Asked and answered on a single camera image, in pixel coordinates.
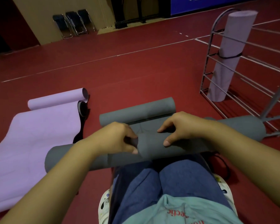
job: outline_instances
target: dark red door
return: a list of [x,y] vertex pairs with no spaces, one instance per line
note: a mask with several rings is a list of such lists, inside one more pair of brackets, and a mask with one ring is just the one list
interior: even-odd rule
[[11,50],[39,45],[13,0],[0,0],[0,35]]

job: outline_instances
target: gym floor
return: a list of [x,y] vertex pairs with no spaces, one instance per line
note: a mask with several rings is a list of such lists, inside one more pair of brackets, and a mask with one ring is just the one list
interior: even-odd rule
[[[280,31],[280,0],[256,0],[236,5],[258,11],[257,27]],[[84,137],[100,129],[99,115],[173,97],[176,110],[200,117],[222,117],[199,94],[209,33],[217,16],[229,7],[190,14],[101,35],[89,34],[0,57],[0,141],[12,118],[29,111],[27,101],[85,87],[90,93],[90,115]],[[280,50],[280,35],[253,30],[249,41]],[[220,46],[220,38],[214,38]],[[280,54],[245,47],[245,55],[280,67]],[[241,58],[237,70],[272,91],[280,86],[280,73]],[[236,96],[260,112],[269,97],[234,77]],[[229,117],[247,115],[233,100],[220,104]],[[280,114],[280,105],[272,111]],[[263,143],[280,150],[280,137]],[[224,176],[224,165],[214,160]],[[280,223],[280,208],[239,170],[228,163],[227,181],[239,218],[245,224]],[[98,223],[98,203],[109,188],[110,169],[89,172],[63,223]]]

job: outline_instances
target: beige wall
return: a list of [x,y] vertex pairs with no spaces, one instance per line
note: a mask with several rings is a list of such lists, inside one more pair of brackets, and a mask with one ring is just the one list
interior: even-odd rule
[[114,25],[107,0],[13,0],[41,45],[62,39],[55,14],[87,9],[97,29]]

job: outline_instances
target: person's left arm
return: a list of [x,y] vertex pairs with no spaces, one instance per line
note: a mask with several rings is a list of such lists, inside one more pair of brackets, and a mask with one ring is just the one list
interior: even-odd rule
[[94,159],[103,154],[132,152],[124,142],[137,138],[127,124],[111,123],[74,144],[64,157],[0,221],[0,224],[61,223]]

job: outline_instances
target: metal rack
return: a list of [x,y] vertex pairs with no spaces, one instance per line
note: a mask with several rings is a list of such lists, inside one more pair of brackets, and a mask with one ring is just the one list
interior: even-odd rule
[[[221,18],[227,14],[230,14],[232,12],[235,11],[240,11],[239,9],[236,8],[231,8],[228,9],[226,11],[224,11],[222,14],[219,15],[219,17],[215,20],[212,29],[211,29],[211,34],[210,34],[210,39],[209,39],[209,43],[208,43],[208,51],[207,51],[207,56],[206,56],[206,60],[205,60],[205,67],[204,67],[204,71],[203,71],[203,76],[202,76],[202,81],[201,81],[201,86],[200,86],[200,93],[217,109],[217,111],[224,117],[224,118],[228,118],[226,116],[226,114],[213,102],[211,101],[208,97],[207,97],[207,91],[208,91],[208,87],[204,88],[204,81],[205,79],[208,79],[210,82],[212,82],[216,87],[218,87],[222,92],[224,92],[229,98],[231,98],[232,100],[234,100],[238,105],[240,105],[243,109],[245,109],[248,113],[250,113],[253,116],[258,116],[260,118],[261,121],[265,122],[267,124],[268,127],[270,127],[273,130],[273,133],[267,134],[267,136],[280,136],[280,129],[277,129],[274,125],[272,125],[269,121],[272,120],[277,120],[280,119],[280,115],[279,116],[272,116],[272,117],[268,117],[269,112],[272,110],[272,108],[275,106],[275,104],[278,102],[280,103],[280,87],[279,89],[274,93],[273,91],[269,90],[268,88],[266,88],[265,86],[255,82],[254,80],[250,79],[249,77],[241,74],[240,72],[236,71],[235,69],[231,69],[230,67],[226,66],[225,64],[223,64],[222,62],[220,62],[219,60],[215,59],[213,56],[217,55],[217,53],[212,53],[210,54],[210,48],[211,47],[216,47],[216,48],[220,48],[217,47],[215,45],[212,44],[213,41],[213,36],[214,35],[219,35],[222,37],[226,37],[229,39],[232,39],[234,41],[238,41],[244,44],[249,44],[252,46],[256,46],[262,49],[266,49],[272,52],[276,52],[280,54],[280,50],[276,50],[273,48],[269,48],[266,46],[262,46],[262,45],[258,45],[255,43],[251,43],[251,42],[247,42],[247,41],[240,41],[237,39],[234,39],[232,37],[228,37],[225,36],[224,34],[222,34],[224,32],[224,29],[222,30],[215,30],[217,23],[221,20]],[[253,30],[259,30],[259,31],[263,31],[263,32],[267,32],[267,33],[274,33],[274,34],[279,34],[279,31],[272,31],[272,30],[265,30],[265,29],[261,29],[261,28],[257,28],[257,27],[252,27]],[[241,58],[244,58],[246,60],[252,61],[256,64],[262,65],[264,67],[267,67],[269,69],[272,69],[276,72],[280,73],[280,68],[276,67],[272,64],[266,63],[264,61],[258,60],[254,57],[251,56],[241,56]],[[262,93],[264,93],[265,95],[271,97],[270,102],[267,104],[267,106],[264,108],[264,110],[259,114],[257,113],[253,108],[251,108],[249,105],[247,105],[244,101],[242,101],[240,98],[236,97],[234,94],[232,94],[232,92],[230,92],[229,90],[227,92],[225,92],[220,86],[218,86],[217,84],[215,84],[211,78],[209,78],[209,75],[212,75],[213,72],[206,72],[207,69],[207,64],[209,59],[214,60],[215,62],[219,63],[220,65],[226,67],[227,69],[233,71],[235,74],[239,75],[241,80],[245,83],[247,83],[248,85],[254,87],[255,89],[261,91]]]

